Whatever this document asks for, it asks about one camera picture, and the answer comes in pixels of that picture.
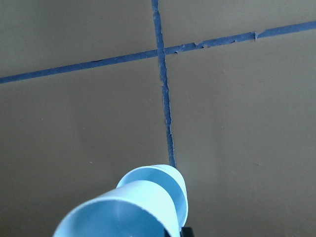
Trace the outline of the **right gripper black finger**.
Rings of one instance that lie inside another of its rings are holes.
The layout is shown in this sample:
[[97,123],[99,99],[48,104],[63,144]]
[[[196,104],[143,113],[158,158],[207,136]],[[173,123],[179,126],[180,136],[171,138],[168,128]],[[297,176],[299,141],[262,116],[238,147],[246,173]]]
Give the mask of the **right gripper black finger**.
[[[164,230],[164,237],[170,237],[167,230]],[[179,233],[179,237],[194,237],[194,232],[191,227],[182,227]]]

